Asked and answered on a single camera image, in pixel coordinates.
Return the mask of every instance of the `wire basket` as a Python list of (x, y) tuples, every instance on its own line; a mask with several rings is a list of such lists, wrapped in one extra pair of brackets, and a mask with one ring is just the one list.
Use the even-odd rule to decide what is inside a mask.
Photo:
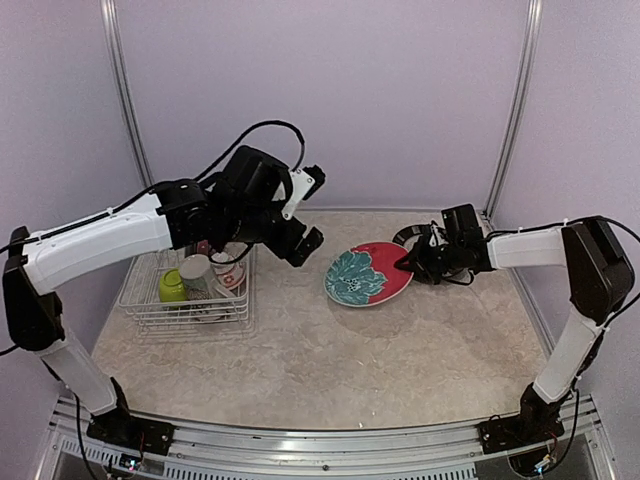
[(250, 292), (253, 288), (253, 253), (239, 262), (244, 266), (245, 280), (231, 293), (233, 297), (185, 302), (161, 302), (158, 285), (169, 270), (178, 268), (184, 250), (164, 250), (136, 258), (129, 267), (118, 305), (141, 327), (202, 325), (248, 321)]

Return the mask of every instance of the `robotic arm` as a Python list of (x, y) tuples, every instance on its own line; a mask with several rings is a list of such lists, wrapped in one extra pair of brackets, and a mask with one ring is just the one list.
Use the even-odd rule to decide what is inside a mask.
[(208, 240), (221, 251), (228, 242), (263, 243), (299, 267), (323, 242), (315, 227), (294, 217), (298, 204), (324, 183), (319, 167), (289, 171), (270, 155), (238, 148), (225, 168), (197, 182), (163, 182), (97, 216), (11, 236), (2, 277), (11, 339), (39, 356), (49, 371), (83, 402), (93, 422), (87, 434), (134, 450), (165, 454), (173, 426), (129, 413), (124, 393), (93, 362), (68, 328), (55, 289), (67, 281), (148, 252), (179, 249)]
[(444, 210), (442, 216), (444, 230), (427, 227), (424, 240), (396, 266), (434, 284), (461, 269), (480, 273), (542, 265), (567, 268), (568, 319), (546, 366), (522, 395), (520, 413), (478, 425), (485, 453), (562, 435), (560, 407), (597, 355), (608, 319), (622, 307), (634, 284), (633, 268), (618, 239), (600, 217), (485, 237), (471, 205)]

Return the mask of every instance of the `metal pole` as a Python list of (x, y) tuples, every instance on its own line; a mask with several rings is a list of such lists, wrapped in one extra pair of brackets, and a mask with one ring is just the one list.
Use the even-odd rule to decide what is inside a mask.
[(100, 0), (100, 4), (102, 7), (102, 21), (104, 22), (104, 30), (107, 36), (107, 47), (109, 48), (111, 58), (111, 67), (116, 81), (116, 91), (122, 109), (122, 117), (127, 127), (138, 175), (140, 176), (142, 184), (148, 187), (154, 183), (153, 175), (151, 174), (151, 169), (144, 152), (136, 112), (133, 108), (131, 92), (129, 91), (115, 0)]
[(498, 200), (504, 187), (504, 181), (506, 179), (509, 164), (511, 163), (513, 149), (518, 136), (518, 130), (520, 128), (520, 122), (524, 113), (524, 105), (527, 98), (529, 80), (531, 78), (531, 71), (533, 67), (533, 59), (535, 57), (536, 44), (538, 42), (541, 13), (542, 0), (529, 0), (527, 26), (525, 29), (524, 43), (522, 45), (522, 54), (520, 56), (516, 91), (511, 104), (507, 131), (500, 150), (498, 167), (493, 177), (489, 197), (484, 208), (484, 213), (489, 220), (491, 220), (495, 214), (496, 207), (498, 206)]

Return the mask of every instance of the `beige countertop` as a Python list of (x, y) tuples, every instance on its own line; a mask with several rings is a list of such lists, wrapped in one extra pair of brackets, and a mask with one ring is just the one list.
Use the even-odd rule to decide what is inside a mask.
[(131, 408), (285, 429), (426, 425), (518, 409), (544, 355), (506, 272), (470, 287), (412, 282), (376, 307), (332, 302), (331, 261), (429, 213), (302, 212), (325, 243), (299, 269), (257, 252), (252, 328), (144, 335), (116, 307), (94, 350)]

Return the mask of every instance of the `floral plate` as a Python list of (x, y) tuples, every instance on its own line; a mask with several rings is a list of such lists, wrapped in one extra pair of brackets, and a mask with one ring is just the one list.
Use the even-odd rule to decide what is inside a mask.
[(406, 254), (391, 242), (365, 243), (344, 252), (324, 277), (327, 295), (347, 307), (371, 307), (395, 297), (413, 278), (412, 272), (393, 266)]

